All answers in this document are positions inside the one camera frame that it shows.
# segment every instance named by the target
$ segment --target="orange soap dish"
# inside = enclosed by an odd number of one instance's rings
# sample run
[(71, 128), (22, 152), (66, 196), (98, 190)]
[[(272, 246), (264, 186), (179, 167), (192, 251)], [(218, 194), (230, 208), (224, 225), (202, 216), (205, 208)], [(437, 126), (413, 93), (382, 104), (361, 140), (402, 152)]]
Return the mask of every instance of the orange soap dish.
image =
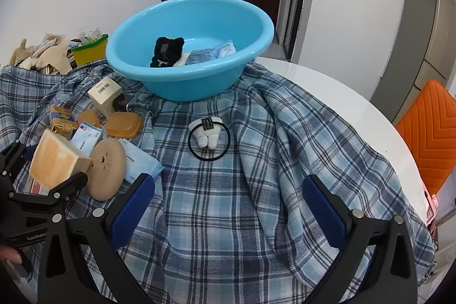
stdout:
[(109, 136), (134, 138), (141, 128), (141, 117), (136, 113), (112, 113), (104, 125)]

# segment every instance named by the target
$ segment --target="black elastic band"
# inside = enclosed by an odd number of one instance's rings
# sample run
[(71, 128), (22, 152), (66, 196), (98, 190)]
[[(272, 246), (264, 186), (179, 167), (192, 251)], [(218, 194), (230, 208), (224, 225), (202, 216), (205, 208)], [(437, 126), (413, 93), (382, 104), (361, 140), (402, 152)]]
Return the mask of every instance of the black elastic band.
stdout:
[(195, 132), (195, 130), (197, 130), (199, 127), (203, 126), (203, 123), (198, 124), (196, 127), (194, 127), (192, 129), (192, 131), (190, 132), (190, 135), (188, 136), (188, 148), (190, 149), (190, 152), (193, 154), (193, 156), (195, 156), (197, 159), (200, 159), (201, 161), (215, 161), (215, 160), (220, 159), (222, 156), (224, 156), (224, 154), (226, 154), (228, 152), (228, 149), (229, 149), (229, 146), (230, 146), (230, 143), (231, 143), (231, 136), (229, 134), (228, 127), (225, 124), (221, 123), (221, 122), (213, 122), (213, 123), (217, 124), (217, 125), (220, 125), (221, 127), (223, 127), (225, 129), (225, 131), (227, 132), (227, 136), (228, 136), (228, 145), (226, 146), (226, 148), (222, 152), (222, 154), (217, 156), (217, 157), (215, 157), (215, 158), (204, 158), (204, 157), (198, 155), (195, 151), (193, 151), (192, 143), (191, 143), (192, 135)]

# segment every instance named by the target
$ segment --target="barcode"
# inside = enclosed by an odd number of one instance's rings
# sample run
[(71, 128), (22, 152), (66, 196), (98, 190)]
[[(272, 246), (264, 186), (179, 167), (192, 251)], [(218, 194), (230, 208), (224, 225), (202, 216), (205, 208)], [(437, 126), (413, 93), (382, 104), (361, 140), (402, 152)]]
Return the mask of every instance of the barcode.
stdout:
[(109, 88), (111, 85), (109, 83), (106, 83), (104, 85), (104, 87), (102, 87), (101, 89), (98, 90), (98, 93), (103, 93), (103, 91), (105, 91), (107, 88)]

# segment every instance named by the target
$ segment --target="yellow bin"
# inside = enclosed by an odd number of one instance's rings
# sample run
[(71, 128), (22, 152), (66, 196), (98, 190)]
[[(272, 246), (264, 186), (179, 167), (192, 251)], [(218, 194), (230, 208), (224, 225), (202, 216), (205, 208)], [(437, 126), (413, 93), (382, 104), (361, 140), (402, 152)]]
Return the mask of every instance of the yellow bin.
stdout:
[(71, 48), (76, 65), (81, 66), (106, 57), (106, 45), (108, 44), (108, 35), (103, 36), (93, 43), (81, 45), (80, 47)]

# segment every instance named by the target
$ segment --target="blue plaid fabric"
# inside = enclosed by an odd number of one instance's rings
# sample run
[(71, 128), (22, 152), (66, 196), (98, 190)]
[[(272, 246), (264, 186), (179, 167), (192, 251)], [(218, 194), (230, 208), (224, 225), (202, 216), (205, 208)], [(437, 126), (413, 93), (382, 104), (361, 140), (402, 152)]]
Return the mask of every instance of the blue plaid fabric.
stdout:
[[(129, 245), (119, 250), (155, 302), (302, 303), (338, 253), (302, 198), (308, 174), (316, 174), (349, 208), (369, 217), (402, 215), (414, 247), (417, 281), (430, 267), (430, 235), (388, 161), (330, 108), (255, 63), (222, 94), (189, 103), (149, 93), (141, 83), (114, 74), (104, 60), (65, 77), (5, 67), (0, 74), (0, 149), (16, 138), (37, 143), (49, 125), (50, 104), (76, 115), (92, 107), (87, 91), (105, 76), (124, 93), (136, 95), (134, 111), (143, 127), (132, 142), (165, 167)], [(206, 116), (222, 118), (231, 134), (228, 153), (215, 162), (198, 160), (187, 147), (188, 124)], [(219, 151), (226, 143), (222, 131)], [(15, 184), (19, 191), (26, 178), (24, 169)], [(83, 190), (68, 216), (83, 217), (105, 205)], [(32, 282), (40, 252), (37, 245)], [(85, 256), (100, 292), (112, 297), (89, 250)], [(371, 256), (367, 249), (345, 299), (356, 292)]]

